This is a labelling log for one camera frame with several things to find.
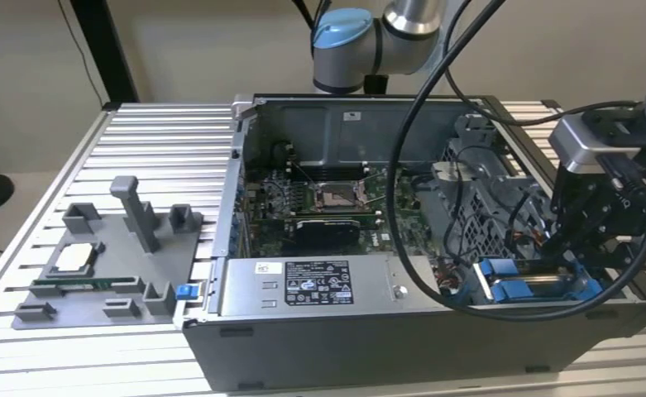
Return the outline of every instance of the sticker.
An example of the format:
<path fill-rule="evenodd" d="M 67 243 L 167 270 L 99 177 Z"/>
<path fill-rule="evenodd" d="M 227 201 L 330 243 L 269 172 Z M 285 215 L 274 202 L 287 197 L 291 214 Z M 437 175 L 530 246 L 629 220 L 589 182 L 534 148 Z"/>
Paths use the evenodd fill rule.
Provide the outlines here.
<path fill-rule="evenodd" d="M 347 261 L 286 262 L 285 279 L 290 306 L 355 302 Z"/>
<path fill-rule="evenodd" d="M 359 122 L 362 120 L 362 112 L 345 112 L 342 120 L 345 122 Z"/>
<path fill-rule="evenodd" d="M 281 262 L 257 262 L 254 273 L 258 275 L 279 275 L 283 272 L 283 263 Z"/>

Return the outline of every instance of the blue drive bracket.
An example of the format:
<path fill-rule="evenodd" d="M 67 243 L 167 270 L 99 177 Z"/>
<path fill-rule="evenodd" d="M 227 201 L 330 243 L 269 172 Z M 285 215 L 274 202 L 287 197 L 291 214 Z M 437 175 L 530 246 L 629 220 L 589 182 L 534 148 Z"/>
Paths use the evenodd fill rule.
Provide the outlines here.
<path fill-rule="evenodd" d="M 494 284 L 490 289 L 491 294 L 495 297 L 495 302 L 498 303 L 534 297 L 534 293 L 523 280 L 501 281 Z"/>
<path fill-rule="evenodd" d="M 519 269 L 514 259 L 483 259 L 479 268 L 485 276 L 490 275 L 519 275 Z"/>

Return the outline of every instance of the white wall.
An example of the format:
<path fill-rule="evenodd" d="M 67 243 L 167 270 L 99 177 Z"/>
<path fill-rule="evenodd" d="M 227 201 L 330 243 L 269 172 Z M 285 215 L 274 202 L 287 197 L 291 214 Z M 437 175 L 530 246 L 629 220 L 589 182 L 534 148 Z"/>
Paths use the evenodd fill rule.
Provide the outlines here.
<path fill-rule="evenodd" d="M 0 171 L 60 168 L 98 111 L 56 2 L 0 0 Z"/>
<path fill-rule="evenodd" d="M 58 169 L 99 110 L 55 1 L 0 0 L 3 172 Z M 470 16 L 485 2 L 477 3 Z M 385 4 L 334 1 L 375 13 Z M 145 101 L 310 92 L 309 34 L 290 0 L 110 0 L 110 6 Z M 453 70 L 467 93 L 505 99 L 554 98 L 570 106 L 641 98 L 646 0 L 511 0 Z M 422 80 L 393 77 L 390 93 L 415 92 Z"/>

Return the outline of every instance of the black pole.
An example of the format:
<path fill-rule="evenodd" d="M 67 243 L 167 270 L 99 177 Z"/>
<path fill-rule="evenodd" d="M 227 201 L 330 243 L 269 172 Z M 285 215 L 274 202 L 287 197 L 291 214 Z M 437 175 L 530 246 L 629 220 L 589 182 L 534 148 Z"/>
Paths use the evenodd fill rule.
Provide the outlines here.
<path fill-rule="evenodd" d="M 113 14 L 106 0 L 70 0 L 111 102 L 138 102 Z"/>

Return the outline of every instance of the white label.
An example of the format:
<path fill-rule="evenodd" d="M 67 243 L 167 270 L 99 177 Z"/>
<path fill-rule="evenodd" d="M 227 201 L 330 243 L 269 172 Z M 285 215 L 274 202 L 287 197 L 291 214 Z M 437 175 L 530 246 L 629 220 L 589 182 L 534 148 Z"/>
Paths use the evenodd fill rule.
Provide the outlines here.
<path fill-rule="evenodd" d="M 342 120 L 345 122 L 359 122 L 362 120 L 362 112 L 345 112 Z"/>
<path fill-rule="evenodd" d="M 254 273 L 258 275 L 279 275 L 282 271 L 282 262 L 257 262 L 257 270 Z"/>

